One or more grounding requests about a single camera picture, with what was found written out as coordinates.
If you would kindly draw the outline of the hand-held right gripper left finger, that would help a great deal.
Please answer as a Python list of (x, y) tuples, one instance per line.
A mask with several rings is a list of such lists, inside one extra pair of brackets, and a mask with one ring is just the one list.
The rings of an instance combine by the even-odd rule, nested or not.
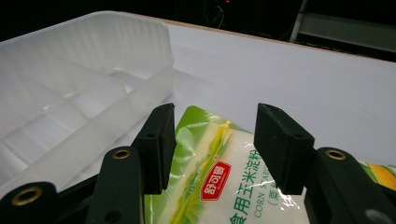
[(175, 147), (175, 105), (157, 106), (131, 145), (104, 156), (85, 223), (145, 224), (145, 197), (167, 189)]

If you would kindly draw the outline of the grey metal stand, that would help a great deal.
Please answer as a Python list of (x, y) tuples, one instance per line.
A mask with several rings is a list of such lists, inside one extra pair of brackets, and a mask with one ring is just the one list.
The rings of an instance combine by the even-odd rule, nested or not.
[(303, 35), (396, 53), (396, 0), (303, 0), (290, 42)]

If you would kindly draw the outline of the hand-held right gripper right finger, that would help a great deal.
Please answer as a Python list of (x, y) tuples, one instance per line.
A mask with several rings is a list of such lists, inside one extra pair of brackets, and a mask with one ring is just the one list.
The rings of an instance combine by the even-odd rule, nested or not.
[(304, 195), (310, 224), (396, 224), (396, 190), (376, 184), (344, 150), (314, 142), (282, 109), (258, 104), (254, 147), (282, 193)]

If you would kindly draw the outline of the translucent plastic storage bin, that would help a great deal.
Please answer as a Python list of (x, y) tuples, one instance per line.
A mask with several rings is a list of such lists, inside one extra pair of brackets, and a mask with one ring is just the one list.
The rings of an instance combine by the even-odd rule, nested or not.
[(0, 42), (0, 198), (63, 189), (173, 89), (161, 21), (114, 11)]

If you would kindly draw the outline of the green and white starch packet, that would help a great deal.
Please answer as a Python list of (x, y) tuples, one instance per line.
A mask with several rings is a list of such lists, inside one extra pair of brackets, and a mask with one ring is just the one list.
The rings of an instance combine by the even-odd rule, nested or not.
[[(254, 133), (190, 106), (176, 141), (167, 190), (146, 199), (148, 224), (310, 224), (304, 195), (276, 186)], [(376, 184), (396, 190), (396, 168), (358, 163)]]

